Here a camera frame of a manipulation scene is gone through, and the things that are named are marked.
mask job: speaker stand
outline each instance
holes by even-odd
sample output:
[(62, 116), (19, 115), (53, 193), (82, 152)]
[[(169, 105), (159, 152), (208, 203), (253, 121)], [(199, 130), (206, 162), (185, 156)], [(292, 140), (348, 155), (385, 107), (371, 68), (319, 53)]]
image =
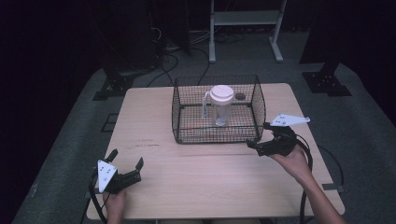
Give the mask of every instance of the speaker stand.
[(318, 72), (304, 72), (303, 76), (313, 93), (327, 93), (329, 96), (351, 96), (346, 86), (341, 85), (334, 75), (339, 62), (326, 62)]

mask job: white shelf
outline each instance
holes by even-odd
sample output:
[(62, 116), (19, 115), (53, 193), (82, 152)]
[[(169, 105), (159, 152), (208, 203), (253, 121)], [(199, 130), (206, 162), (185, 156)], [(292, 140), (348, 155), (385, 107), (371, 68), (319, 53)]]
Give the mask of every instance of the white shelf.
[(278, 10), (270, 11), (216, 11), (214, 25), (276, 24)]

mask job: black curtain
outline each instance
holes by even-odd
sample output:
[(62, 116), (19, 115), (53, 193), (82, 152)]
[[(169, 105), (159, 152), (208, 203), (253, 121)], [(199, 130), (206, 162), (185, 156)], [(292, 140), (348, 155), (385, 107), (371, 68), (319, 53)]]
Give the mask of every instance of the black curtain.
[(395, 1), (321, 0), (301, 63), (331, 57), (358, 74), (389, 119), (396, 124)]

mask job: wrist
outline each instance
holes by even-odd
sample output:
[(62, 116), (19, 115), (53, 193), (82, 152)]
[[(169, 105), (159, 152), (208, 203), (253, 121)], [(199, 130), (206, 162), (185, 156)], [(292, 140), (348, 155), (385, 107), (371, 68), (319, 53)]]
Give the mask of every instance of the wrist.
[(317, 181), (311, 173), (309, 173), (309, 175), (304, 175), (296, 178), (296, 181), (303, 187), (304, 190), (312, 189), (318, 186)]

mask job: hand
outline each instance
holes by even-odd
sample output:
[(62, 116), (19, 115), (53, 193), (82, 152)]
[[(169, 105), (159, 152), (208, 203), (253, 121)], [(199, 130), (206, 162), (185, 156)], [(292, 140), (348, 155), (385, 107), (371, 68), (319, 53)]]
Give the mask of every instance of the hand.
[(103, 201), (107, 210), (107, 223), (120, 224), (123, 220), (123, 213), (126, 204), (126, 190), (122, 189), (117, 194), (103, 193)]
[(298, 145), (286, 157), (279, 154), (274, 154), (270, 157), (277, 161), (300, 184), (313, 178), (306, 162), (304, 151)]

